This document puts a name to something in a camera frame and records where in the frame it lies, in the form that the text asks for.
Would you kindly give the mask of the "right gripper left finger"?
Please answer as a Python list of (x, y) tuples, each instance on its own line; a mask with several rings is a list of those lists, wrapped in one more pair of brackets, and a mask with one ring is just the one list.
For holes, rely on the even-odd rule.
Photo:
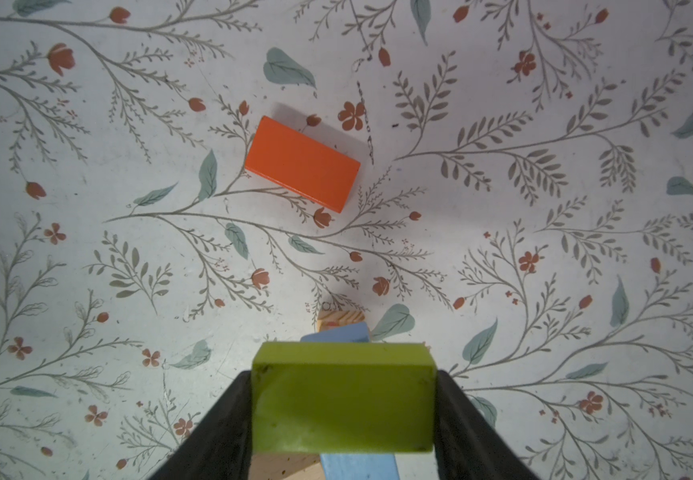
[(232, 381), (154, 480), (246, 480), (252, 463), (252, 372)]

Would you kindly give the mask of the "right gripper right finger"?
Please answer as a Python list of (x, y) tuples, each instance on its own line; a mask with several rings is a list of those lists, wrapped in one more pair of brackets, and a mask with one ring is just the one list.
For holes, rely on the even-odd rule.
[(440, 480), (537, 480), (450, 375), (436, 375), (434, 455)]

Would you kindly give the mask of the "natural plain wood block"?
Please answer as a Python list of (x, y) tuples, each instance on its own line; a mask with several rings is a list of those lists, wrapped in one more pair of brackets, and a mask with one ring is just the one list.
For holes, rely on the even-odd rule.
[(324, 480), (318, 454), (254, 454), (249, 480)]

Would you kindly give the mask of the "lime green wood block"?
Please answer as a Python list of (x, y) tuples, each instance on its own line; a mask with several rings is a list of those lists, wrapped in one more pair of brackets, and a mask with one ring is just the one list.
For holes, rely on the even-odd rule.
[(436, 377), (421, 344), (268, 342), (252, 361), (252, 449), (430, 452)]

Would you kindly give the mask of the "light blue wood block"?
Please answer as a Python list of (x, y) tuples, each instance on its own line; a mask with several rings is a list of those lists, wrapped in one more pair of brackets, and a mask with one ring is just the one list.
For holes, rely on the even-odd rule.
[[(342, 326), (322, 322), (302, 342), (367, 343), (369, 329), (363, 321)], [(322, 454), (320, 462), (327, 480), (400, 480), (393, 454)]]

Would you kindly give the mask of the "small letter wood cube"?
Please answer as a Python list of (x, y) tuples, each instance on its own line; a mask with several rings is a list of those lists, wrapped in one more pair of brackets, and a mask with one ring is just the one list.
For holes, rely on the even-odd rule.
[(316, 331), (328, 331), (364, 321), (364, 313), (358, 310), (322, 310), (316, 320)]

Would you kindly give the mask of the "red-orange wood block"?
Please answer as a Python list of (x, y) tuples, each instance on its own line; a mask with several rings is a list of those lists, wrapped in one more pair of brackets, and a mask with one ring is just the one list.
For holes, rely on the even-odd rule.
[(340, 213), (346, 206), (360, 163), (264, 116), (244, 168)]

